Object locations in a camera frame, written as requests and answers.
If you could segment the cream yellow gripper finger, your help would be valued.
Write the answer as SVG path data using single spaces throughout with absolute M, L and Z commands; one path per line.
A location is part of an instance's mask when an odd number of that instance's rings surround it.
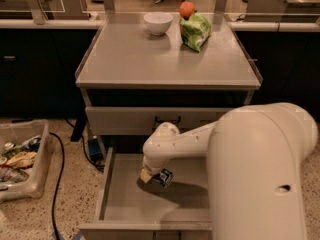
M 140 172 L 140 179 L 147 184 L 151 179 L 153 178 L 153 175 L 145 168 L 141 169 Z

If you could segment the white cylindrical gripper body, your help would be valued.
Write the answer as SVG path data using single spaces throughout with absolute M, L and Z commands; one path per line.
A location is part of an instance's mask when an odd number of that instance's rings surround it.
M 154 160 L 148 157 L 143 158 L 143 168 L 150 174 L 156 175 L 164 168 L 163 160 Z

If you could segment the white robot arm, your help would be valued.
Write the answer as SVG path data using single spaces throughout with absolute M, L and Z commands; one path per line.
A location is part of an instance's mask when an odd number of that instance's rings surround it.
M 239 107 L 185 133 L 165 122 L 143 145 L 140 178 L 204 156 L 213 240 L 307 240 L 300 166 L 317 142 L 315 120 L 291 103 Z

